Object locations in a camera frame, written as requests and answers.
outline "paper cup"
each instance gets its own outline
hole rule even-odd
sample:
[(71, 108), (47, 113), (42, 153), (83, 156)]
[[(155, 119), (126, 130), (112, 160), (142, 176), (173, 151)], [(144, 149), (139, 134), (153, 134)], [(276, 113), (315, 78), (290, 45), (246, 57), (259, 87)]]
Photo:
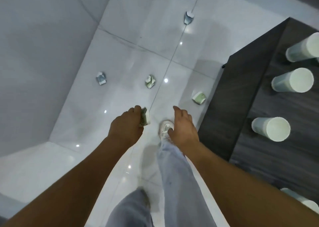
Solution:
[(274, 77), (271, 87), (276, 92), (307, 92), (314, 84), (314, 76), (307, 68), (298, 68)]
[(309, 209), (312, 209), (317, 214), (319, 214), (319, 206), (314, 201), (311, 201), (311, 200), (299, 195), (298, 193), (290, 190), (289, 188), (282, 188), (281, 191), (288, 194), (289, 196), (293, 197), (294, 199), (298, 200), (303, 205), (306, 205)]
[(310, 35), (286, 50), (286, 58), (290, 62), (316, 57), (319, 57), (319, 32)]
[(290, 134), (290, 124), (282, 117), (255, 118), (251, 128), (256, 133), (277, 142), (287, 139)]

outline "forearm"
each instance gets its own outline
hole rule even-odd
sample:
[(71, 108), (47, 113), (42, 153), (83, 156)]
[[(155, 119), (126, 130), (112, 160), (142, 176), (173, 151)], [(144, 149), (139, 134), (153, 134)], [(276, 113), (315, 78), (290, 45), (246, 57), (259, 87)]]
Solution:
[(84, 226), (107, 177), (125, 151), (120, 139), (106, 138), (5, 226)]
[(319, 215), (221, 159), (203, 144), (186, 148), (231, 227), (319, 226)]

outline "leg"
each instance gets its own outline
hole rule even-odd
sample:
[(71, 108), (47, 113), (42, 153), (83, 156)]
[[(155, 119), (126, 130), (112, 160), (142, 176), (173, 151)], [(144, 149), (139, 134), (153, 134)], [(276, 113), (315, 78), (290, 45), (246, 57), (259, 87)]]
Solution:
[(157, 152), (165, 196), (165, 227), (213, 226), (193, 171), (182, 152), (163, 139)]
[(136, 189), (113, 209), (105, 227), (152, 227), (153, 221), (145, 191)]

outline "trash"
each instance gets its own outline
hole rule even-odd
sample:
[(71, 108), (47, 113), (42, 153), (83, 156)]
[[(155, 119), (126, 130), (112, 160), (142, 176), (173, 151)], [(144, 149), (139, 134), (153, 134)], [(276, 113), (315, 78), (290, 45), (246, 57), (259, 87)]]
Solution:
[(206, 100), (206, 96), (203, 92), (198, 92), (192, 99), (195, 103), (201, 105)]
[(98, 75), (96, 76), (96, 80), (100, 85), (103, 85), (106, 83), (106, 76), (104, 72), (99, 72)]
[(189, 25), (194, 20), (194, 14), (192, 12), (186, 12), (184, 17), (184, 24)]
[(142, 108), (140, 126), (144, 127), (144, 126), (149, 125), (150, 123), (151, 123), (150, 116), (149, 116), (147, 108)]
[(156, 82), (155, 77), (153, 75), (149, 75), (148, 78), (145, 80), (145, 85), (148, 88), (152, 88), (155, 82)]

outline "hand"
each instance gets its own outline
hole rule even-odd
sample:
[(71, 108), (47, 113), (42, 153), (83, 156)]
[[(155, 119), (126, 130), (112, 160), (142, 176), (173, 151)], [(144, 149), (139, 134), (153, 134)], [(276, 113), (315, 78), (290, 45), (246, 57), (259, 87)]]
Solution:
[(185, 154), (188, 146), (199, 143), (197, 130), (193, 124), (193, 119), (186, 110), (181, 110), (173, 106), (175, 111), (174, 130), (169, 129), (168, 135), (173, 143)]
[(130, 148), (142, 136), (144, 128), (139, 126), (140, 121), (141, 107), (136, 105), (135, 108), (130, 108), (129, 111), (113, 120), (108, 137), (115, 137), (123, 141), (127, 148)]

